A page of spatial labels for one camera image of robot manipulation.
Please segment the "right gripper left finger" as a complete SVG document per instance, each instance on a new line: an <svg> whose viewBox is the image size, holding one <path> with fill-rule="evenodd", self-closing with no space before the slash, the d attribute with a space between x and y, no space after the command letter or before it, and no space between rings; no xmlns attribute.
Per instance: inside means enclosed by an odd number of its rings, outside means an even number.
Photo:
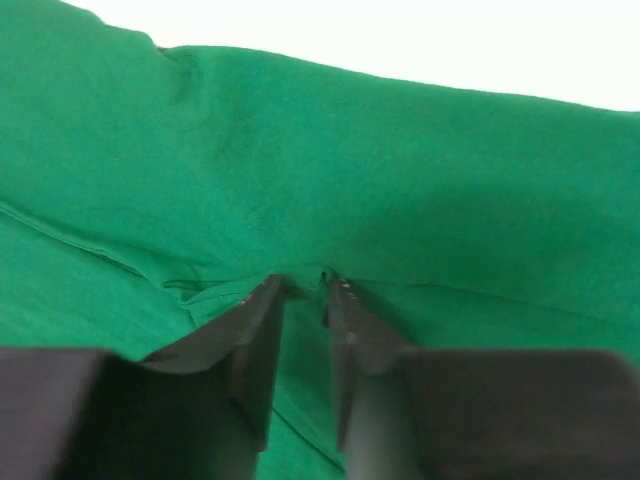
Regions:
<svg viewBox="0 0 640 480"><path fill-rule="evenodd" d="M283 326L284 281L270 275L236 306L147 355L142 364L178 375L219 370L221 396L266 450Z"/></svg>

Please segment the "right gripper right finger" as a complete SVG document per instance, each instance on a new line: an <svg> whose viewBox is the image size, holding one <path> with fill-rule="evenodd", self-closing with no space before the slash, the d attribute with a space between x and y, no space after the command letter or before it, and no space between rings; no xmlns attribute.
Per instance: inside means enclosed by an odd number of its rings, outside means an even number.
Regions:
<svg viewBox="0 0 640 480"><path fill-rule="evenodd" d="M336 446L343 450L358 378L391 371L401 352L415 348L405 337L369 312L350 281L334 278L328 288L326 326L336 422Z"/></svg>

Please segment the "green t shirt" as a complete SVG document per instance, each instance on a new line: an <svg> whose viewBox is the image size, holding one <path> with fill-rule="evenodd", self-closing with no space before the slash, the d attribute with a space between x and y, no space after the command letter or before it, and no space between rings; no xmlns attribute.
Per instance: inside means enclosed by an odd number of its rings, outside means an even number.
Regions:
<svg viewBox="0 0 640 480"><path fill-rule="evenodd" d="M262 479L339 479L327 283L425 346L639 356L639 117L1 5L1 341L140 358L293 289Z"/></svg>

